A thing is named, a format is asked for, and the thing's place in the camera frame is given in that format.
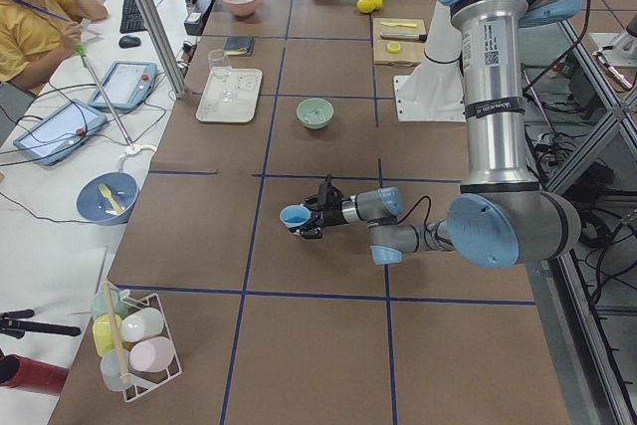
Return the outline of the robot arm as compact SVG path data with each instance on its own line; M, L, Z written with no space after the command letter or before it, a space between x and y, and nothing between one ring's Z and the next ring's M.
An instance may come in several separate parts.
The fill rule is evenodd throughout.
M565 20L584 0L437 0L463 67L469 173L447 216L409 225L394 187L351 196L329 181L302 204L281 211L287 229L318 239L325 228L362 222L379 265L407 254L455 251L485 268L543 261L571 249L579 235L575 208L543 191L527 166L520 29Z

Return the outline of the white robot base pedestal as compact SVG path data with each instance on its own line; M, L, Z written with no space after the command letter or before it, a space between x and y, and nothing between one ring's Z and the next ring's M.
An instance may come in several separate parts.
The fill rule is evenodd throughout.
M461 58L462 36L450 8L436 2L422 62L409 76L394 78L398 120L464 122Z

